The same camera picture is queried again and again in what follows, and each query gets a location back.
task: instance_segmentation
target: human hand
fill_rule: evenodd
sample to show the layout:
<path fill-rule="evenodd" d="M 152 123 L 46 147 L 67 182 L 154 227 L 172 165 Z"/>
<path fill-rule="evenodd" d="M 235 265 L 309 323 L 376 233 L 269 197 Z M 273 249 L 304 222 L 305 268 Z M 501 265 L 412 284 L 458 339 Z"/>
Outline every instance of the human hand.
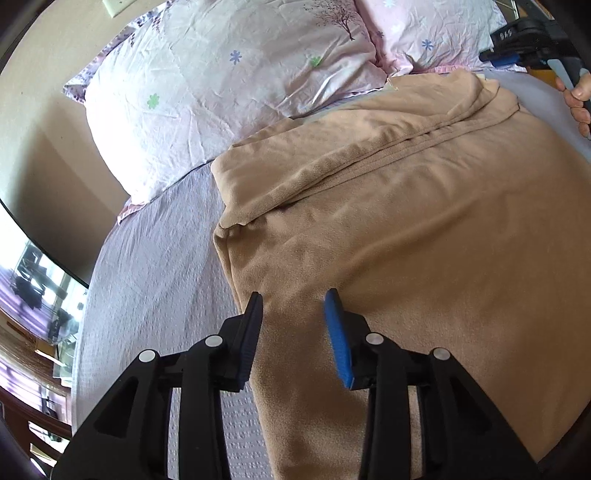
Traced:
<path fill-rule="evenodd" d="M 591 99 L 591 73 L 581 77 L 579 84 L 571 92 L 564 86 L 564 82 L 556 78 L 558 90 L 564 93 L 564 101 L 570 107 L 570 114 L 579 122 L 579 132 L 581 135 L 591 140 L 591 113 L 583 108 L 583 102 Z"/>

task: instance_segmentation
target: pillow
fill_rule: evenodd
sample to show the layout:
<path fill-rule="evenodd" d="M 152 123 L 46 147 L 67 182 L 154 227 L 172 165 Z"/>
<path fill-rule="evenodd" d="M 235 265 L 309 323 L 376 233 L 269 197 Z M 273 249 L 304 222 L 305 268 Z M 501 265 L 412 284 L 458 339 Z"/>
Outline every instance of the pillow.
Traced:
<path fill-rule="evenodd" d="M 375 57 L 352 0 L 176 0 L 66 90 L 140 205 L 262 128 L 383 87 Z"/>
<path fill-rule="evenodd" d="M 357 6 L 389 75 L 491 67 L 478 55 L 506 24 L 493 0 L 357 0 Z"/>

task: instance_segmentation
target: light switch plate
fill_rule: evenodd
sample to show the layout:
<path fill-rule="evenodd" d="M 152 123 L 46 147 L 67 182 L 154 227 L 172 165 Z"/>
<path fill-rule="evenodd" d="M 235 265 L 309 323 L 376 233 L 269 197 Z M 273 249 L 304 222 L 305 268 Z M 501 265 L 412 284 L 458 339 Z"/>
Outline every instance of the light switch plate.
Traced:
<path fill-rule="evenodd" d="M 114 18 L 134 2 L 135 0 L 103 0 L 103 5 L 111 18 Z"/>

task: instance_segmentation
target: tan fleece blanket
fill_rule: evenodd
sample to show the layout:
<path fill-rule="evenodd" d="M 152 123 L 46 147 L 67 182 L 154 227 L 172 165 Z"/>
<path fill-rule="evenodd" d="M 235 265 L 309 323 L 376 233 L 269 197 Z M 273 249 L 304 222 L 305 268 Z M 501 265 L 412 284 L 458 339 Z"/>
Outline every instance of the tan fleece blanket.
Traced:
<path fill-rule="evenodd" d="M 366 395 L 337 378 L 331 287 L 403 348 L 451 350 L 536 459 L 591 400 L 589 166 L 496 82 L 393 85 L 213 163 L 228 281 L 264 297 L 251 382 L 278 480 L 357 478 Z"/>

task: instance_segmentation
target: gray bed sheet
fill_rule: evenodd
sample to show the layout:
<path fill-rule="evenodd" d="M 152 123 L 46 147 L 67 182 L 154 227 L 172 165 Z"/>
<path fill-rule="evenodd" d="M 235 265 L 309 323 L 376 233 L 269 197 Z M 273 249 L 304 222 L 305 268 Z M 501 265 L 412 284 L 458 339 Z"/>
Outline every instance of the gray bed sheet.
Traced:
<path fill-rule="evenodd" d="M 561 94 L 521 73 L 486 72 L 516 93 L 591 161 Z M 97 260 L 74 363 L 74 428 L 146 348 L 162 355 L 189 348 L 236 314 L 212 245 L 223 211 L 209 166 L 192 171 L 115 226 Z M 223 398 L 233 479 L 269 479 L 265 443 L 250 389 Z M 178 396 L 173 401 L 169 475 L 178 478 Z"/>

